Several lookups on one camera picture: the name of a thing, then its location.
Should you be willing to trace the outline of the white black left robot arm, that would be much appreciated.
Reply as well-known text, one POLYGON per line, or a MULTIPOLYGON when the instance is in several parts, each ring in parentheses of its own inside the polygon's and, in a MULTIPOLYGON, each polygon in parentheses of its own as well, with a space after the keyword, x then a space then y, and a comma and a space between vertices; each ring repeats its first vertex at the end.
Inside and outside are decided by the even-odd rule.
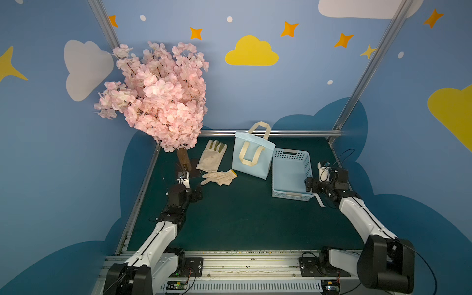
POLYGON ((110 267, 102 293, 154 295, 169 276, 181 273, 186 266, 185 252, 169 245, 182 230, 189 205, 202 199, 200 184, 195 189, 183 184, 172 186, 154 230, 126 262, 115 263, 110 267))

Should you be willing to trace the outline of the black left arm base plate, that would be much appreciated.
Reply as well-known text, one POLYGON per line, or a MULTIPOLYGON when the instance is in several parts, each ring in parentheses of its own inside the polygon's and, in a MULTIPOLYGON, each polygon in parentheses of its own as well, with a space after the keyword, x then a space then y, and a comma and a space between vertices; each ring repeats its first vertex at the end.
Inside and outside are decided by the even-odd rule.
POLYGON ((171 275, 173 278, 201 277, 203 272, 203 258, 186 258, 183 265, 171 275))

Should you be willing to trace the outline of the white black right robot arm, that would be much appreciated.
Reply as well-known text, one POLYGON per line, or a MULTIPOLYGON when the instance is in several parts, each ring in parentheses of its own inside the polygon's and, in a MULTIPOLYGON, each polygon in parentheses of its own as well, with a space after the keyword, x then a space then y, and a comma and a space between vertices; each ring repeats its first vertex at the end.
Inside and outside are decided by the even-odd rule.
POLYGON ((347 272, 369 289, 411 294, 414 291, 415 251, 412 243, 399 239, 367 208, 360 195, 350 189, 344 168, 321 168, 318 178, 306 178, 306 191, 326 195, 354 226, 364 247, 360 255, 323 248, 317 269, 323 275, 347 272))

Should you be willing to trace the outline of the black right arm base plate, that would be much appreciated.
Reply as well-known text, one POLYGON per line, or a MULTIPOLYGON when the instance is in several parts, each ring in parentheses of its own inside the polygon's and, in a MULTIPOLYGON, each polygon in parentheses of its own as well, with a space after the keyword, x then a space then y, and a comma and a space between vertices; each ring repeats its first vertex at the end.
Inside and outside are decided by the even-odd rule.
POLYGON ((308 256, 299 258, 299 269, 303 277, 350 277, 351 275, 328 263, 320 262, 318 257, 308 256))

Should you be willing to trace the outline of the light blue insulated delivery bag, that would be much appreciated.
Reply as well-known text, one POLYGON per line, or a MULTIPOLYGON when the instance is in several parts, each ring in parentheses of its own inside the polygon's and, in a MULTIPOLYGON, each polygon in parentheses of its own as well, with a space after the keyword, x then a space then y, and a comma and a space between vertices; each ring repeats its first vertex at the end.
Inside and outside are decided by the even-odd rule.
POLYGON ((269 141, 271 127, 265 122, 255 123, 245 132, 235 133, 232 169, 266 180, 275 152, 269 141))

